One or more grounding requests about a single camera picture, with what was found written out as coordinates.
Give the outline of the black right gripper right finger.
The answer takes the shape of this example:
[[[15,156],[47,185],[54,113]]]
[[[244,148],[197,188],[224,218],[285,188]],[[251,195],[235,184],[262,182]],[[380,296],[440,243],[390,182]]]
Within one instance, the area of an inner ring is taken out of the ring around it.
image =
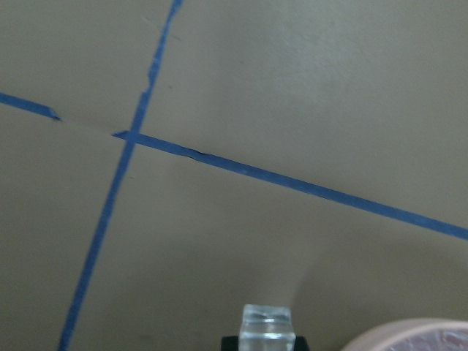
[[[294,344],[295,351],[309,351],[309,345],[305,337],[297,336]]]

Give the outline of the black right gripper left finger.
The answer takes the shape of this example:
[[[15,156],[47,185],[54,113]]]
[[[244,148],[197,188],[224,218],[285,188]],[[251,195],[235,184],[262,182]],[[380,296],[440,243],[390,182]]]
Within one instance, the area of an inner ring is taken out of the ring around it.
[[[238,337],[222,337],[220,351],[238,351]]]

